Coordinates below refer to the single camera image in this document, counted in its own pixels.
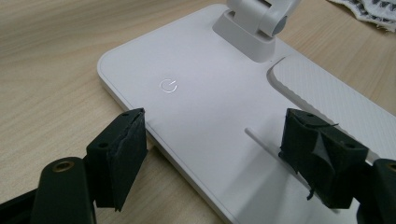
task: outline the wooden desk surface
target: wooden desk surface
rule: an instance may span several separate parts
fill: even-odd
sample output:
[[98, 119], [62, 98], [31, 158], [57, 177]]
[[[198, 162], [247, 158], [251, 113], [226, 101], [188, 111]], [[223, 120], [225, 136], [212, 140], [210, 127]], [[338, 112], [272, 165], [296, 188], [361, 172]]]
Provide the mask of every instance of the wooden desk surface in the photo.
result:
[[[106, 51], [202, 7], [225, 1], [2, 1], [0, 203], [37, 186], [51, 161], [85, 147], [120, 112], [96, 64]], [[356, 21], [344, 7], [304, 0], [281, 39], [396, 115], [396, 34]], [[121, 213], [99, 223], [220, 223], [152, 149]]]

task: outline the white device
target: white device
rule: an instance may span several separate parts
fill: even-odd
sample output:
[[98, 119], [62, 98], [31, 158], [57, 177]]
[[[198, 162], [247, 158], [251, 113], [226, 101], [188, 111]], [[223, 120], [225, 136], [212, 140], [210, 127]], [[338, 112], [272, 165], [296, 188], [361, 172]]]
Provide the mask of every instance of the white device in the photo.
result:
[[[277, 2], [254, 4], [269, 7], [265, 10], [269, 13]], [[356, 223], [356, 202], [349, 210], [332, 211], [316, 197], [307, 201], [308, 189], [271, 157], [279, 151], [286, 109], [301, 107], [339, 122], [376, 154], [390, 159], [396, 158], [389, 147], [396, 146], [389, 137], [396, 132], [396, 119], [272, 37], [282, 23], [275, 22], [269, 29], [259, 24], [264, 27], [261, 32], [269, 33], [266, 39], [273, 38], [272, 53], [249, 54], [233, 46], [238, 44], [224, 37], [233, 38], [233, 31], [216, 28], [238, 24], [227, 16], [228, 10], [224, 5], [206, 7], [107, 52], [97, 67], [104, 86], [124, 109], [145, 108], [147, 130], [159, 149], [225, 221]], [[315, 83], [309, 75], [303, 76], [307, 70], [319, 76]], [[289, 77], [299, 76], [302, 80], [290, 82]], [[311, 92], [314, 84], [317, 88]], [[345, 95], [334, 99], [332, 92], [339, 90]], [[387, 123], [374, 132], [388, 140], [367, 136], [365, 131], [372, 127], [359, 120], [365, 111], [355, 115], [343, 107], [322, 104], [345, 100], [358, 100], [371, 108], [368, 116]], [[344, 126], [339, 117], [351, 119], [357, 127]]]

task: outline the white plastic base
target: white plastic base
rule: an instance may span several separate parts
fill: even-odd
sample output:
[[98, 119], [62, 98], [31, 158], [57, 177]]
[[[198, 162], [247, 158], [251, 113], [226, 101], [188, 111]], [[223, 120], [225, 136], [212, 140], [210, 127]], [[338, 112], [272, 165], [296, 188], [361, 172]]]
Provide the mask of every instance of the white plastic base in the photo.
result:
[[279, 39], [270, 61], [251, 61], [212, 30], [226, 9], [204, 8], [109, 51], [98, 64], [105, 87], [125, 109], [146, 109], [163, 154], [224, 220], [356, 223], [356, 202], [334, 213], [307, 201], [308, 190], [262, 148], [279, 151], [286, 109], [297, 107], [267, 73], [290, 55], [311, 62]]

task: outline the power button icon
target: power button icon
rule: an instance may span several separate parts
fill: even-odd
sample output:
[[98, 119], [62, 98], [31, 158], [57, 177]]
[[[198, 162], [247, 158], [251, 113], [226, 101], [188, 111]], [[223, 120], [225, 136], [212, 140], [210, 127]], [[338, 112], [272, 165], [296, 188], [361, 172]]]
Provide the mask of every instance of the power button icon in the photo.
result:
[[173, 79], [166, 78], [161, 81], [160, 88], [167, 93], [174, 92], [177, 89], [177, 82]]

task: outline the white textured panel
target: white textured panel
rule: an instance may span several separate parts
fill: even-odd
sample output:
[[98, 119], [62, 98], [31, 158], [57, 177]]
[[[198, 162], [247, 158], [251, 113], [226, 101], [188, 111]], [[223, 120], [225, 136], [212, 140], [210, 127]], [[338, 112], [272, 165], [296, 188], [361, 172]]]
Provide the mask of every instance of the white textured panel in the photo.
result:
[[274, 66], [269, 79], [299, 107], [339, 123], [381, 158], [396, 160], [396, 118], [324, 69], [293, 55]]

